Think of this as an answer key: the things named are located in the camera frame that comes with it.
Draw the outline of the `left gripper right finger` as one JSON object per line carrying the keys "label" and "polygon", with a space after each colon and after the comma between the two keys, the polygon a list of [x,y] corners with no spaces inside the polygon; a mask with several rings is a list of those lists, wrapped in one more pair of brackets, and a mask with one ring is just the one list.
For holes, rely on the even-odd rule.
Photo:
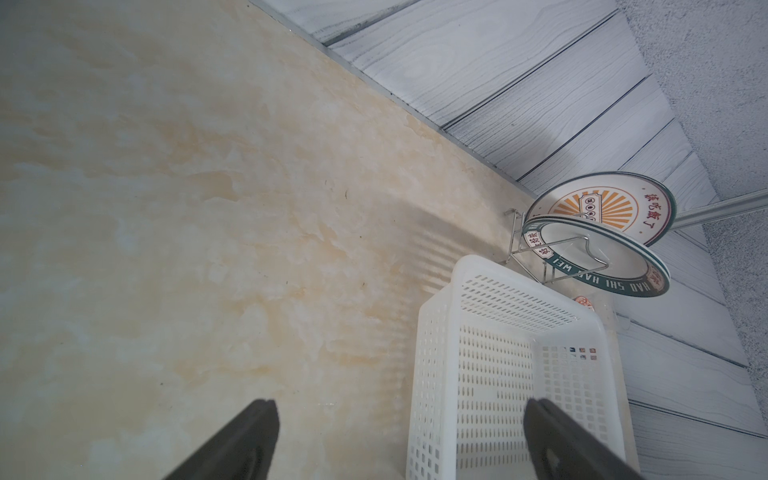
{"label": "left gripper right finger", "polygon": [[523,427],[537,479],[642,479],[548,399],[527,401]]}

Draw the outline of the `white plastic basket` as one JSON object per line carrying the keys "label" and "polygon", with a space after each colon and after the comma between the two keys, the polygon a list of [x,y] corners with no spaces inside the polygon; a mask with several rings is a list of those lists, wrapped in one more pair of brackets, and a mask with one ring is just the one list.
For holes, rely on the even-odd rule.
{"label": "white plastic basket", "polygon": [[626,453],[609,341],[593,311],[477,255],[420,308],[406,475],[531,479],[528,400]]}

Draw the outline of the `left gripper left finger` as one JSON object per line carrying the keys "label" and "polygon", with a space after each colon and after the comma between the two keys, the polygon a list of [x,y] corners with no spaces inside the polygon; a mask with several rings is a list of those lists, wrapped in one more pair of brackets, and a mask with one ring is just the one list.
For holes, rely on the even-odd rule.
{"label": "left gripper left finger", "polygon": [[276,402],[254,400],[165,479],[266,479],[279,431]]}

